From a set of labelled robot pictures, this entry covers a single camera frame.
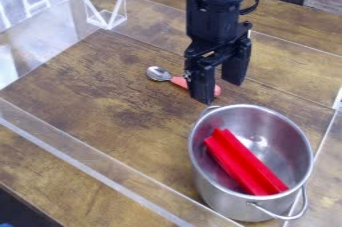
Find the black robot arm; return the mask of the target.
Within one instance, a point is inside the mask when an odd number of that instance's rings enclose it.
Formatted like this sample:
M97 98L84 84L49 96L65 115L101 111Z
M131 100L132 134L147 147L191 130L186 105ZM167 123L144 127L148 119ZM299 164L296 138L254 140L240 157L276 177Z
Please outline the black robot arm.
M259 0L186 0L186 33L191 44L184 51L184 78L190 96L204 104L215 97L215 67L222 79L240 85L247 72L252 42L248 21Z

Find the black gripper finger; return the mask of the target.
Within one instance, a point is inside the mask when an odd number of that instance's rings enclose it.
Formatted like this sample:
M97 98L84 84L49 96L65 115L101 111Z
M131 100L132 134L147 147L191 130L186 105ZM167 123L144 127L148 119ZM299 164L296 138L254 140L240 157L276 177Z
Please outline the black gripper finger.
M251 40L248 38L242 39L234 54L222 65L222 79L236 86L244 81L250 63L251 46Z
M195 58L184 61L184 78L190 96L199 102L210 105L215 96L215 67L202 63Z

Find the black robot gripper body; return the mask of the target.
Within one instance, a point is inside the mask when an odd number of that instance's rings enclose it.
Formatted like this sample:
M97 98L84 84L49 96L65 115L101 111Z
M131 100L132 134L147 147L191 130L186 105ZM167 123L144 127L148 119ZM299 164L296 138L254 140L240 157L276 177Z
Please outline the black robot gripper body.
M184 57L192 59L224 47L239 36L243 0L187 0L186 33L191 44Z

